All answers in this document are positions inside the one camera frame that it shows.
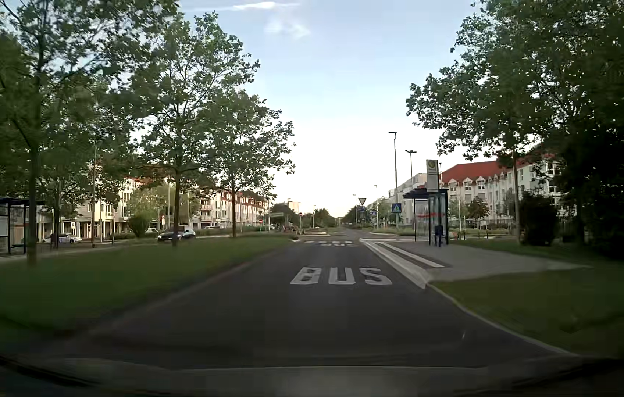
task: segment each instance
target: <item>road sign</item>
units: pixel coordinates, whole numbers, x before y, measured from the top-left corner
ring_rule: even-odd
[[[440,167],[437,160],[427,160],[427,187],[428,192],[436,192],[439,189]]]

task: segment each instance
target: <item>white car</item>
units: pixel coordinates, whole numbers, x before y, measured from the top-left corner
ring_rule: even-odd
[[[52,238],[50,236],[45,237],[45,242],[51,242]],[[59,235],[59,243],[75,243],[75,242],[82,242],[82,238],[77,237],[77,236],[72,236],[72,235],[67,235],[67,234],[62,234]]]

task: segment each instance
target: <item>road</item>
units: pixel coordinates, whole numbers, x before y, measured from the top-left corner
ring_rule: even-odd
[[[417,287],[360,244],[364,236],[373,237],[303,238],[39,356],[194,369],[478,367],[552,354]]]

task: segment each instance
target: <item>grass median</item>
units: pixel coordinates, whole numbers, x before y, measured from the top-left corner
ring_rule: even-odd
[[[289,238],[194,239],[0,264],[0,347],[69,330],[149,294],[289,244]]]
[[[462,243],[589,265],[434,285],[523,335],[575,353],[624,357],[624,262],[579,249],[524,247],[513,241]]]

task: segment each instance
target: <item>person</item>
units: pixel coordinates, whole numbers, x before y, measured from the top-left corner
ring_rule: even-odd
[[[442,228],[442,224],[438,224],[435,226],[435,246],[442,246],[442,238],[444,237],[444,230]]]

